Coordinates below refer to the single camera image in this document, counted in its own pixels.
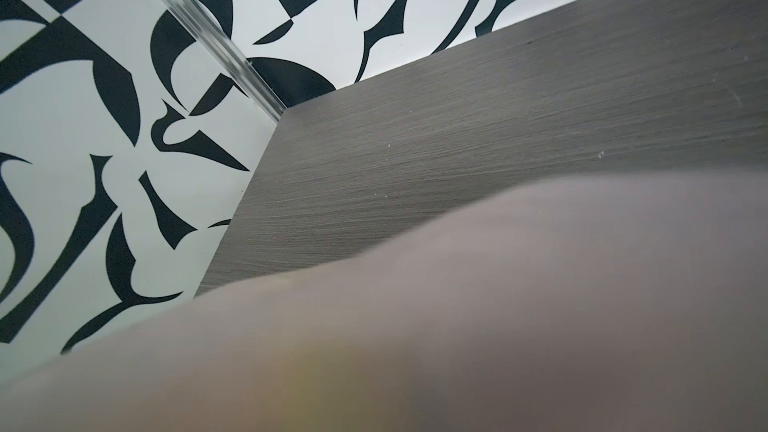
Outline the pink knotted plastic bag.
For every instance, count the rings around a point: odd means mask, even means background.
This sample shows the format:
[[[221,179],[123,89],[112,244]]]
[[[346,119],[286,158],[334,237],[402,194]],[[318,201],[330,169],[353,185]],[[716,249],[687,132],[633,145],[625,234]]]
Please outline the pink knotted plastic bag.
[[[5,431],[763,431],[767,176],[516,187],[1,393]]]

